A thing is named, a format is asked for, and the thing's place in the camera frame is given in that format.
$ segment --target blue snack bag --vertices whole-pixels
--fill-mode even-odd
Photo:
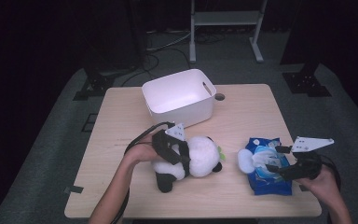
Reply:
[[[280,145],[279,138],[250,138],[246,147],[239,151],[240,169],[248,175],[249,184],[255,195],[292,195],[292,181],[285,181],[266,167],[266,164],[278,167],[290,165],[286,157],[275,150],[275,147]]]

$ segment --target wooden table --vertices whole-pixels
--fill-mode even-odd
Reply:
[[[124,218],[239,218],[317,217],[322,209],[310,192],[294,182],[293,196],[254,196],[247,176],[237,165],[237,152],[250,137],[280,137],[286,146],[292,137],[269,86],[216,85],[226,96],[215,101],[213,116],[186,128],[186,138],[210,136],[226,155],[220,173],[187,177],[173,183],[169,193],[158,190],[149,162],[135,167]],[[142,90],[112,88],[106,92],[97,121],[65,208],[67,217],[89,217],[110,183],[127,144],[153,125]],[[295,163],[292,155],[288,156]]]

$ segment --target hand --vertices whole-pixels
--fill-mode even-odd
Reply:
[[[139,141],[139,144],[133,146],[124,157],[131,157],[134,161],[153,161],[159,160],[161,157],[157,154],[156,150],[151,146],[152,134],[148,134]]]
[[[304,185],[316,198],[328,206],[334,224],[352,224],[350,212],[339,192],[336,178],[330,168],[323,165],[321,172],[315,179],[301,178],[296,181]]]
[[[322,170],[315,179],[301,178],[296,180],[309,189],[316,198],[330,205],[335,198],[341,197],[333,171],[323,165]]]

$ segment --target white plastic bin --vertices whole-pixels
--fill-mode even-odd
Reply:
[[[188,127],[212,116],[216,88],[199,69],[148,81],[142,91],[155,123],[169,121]]]

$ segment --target black cable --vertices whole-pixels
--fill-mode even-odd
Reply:
[[[185,57],[185,60],[186,60],[188,69],[191,68],[191,65],[190,65],[190,62],[189,62],[187,56],[185,55],[184,52],[182,52],[182,51],[179,50],[179,49],[158,49],[158,50],[155,50],[155,51],[153,51],[153,52],[156,53],[156,52],[160,52],[160,51],[163,51],[163,50],[175,50],[175,51],[178,51],[179,53],[181,53],[181,54]]]
[[[130,80],[133,79],[134,77],[137,77],[137,76],[139,76],[139,75],[141,75],[141,74],[143,74],[143,73],[149,73],[149,75],[151,75],[151,74],[150,74],[150,71],[153,70],[153,69],[155,69],[155,68],[158,66],[158,64],[159,64],[159,59],[158,59],[158,57],[156,57],[156,56],[154,56],[154,55],[151,55],[151,54],[148,54],[147,56],[150,56],[150,57],[155,58],[155,59],[157,60],[156,64],[155,64],[154,66],[152,66],[151,68],[149,68],[149,69],[144,69],[144,71],[139,72],[139,73],[136,73],[136,74],[133,74],[132,76],[128,77],[126,80],[124,80],[123,83],[121,83],[120,87],[124,87],[124,85],[125,85],[128,81],[130,81]]]

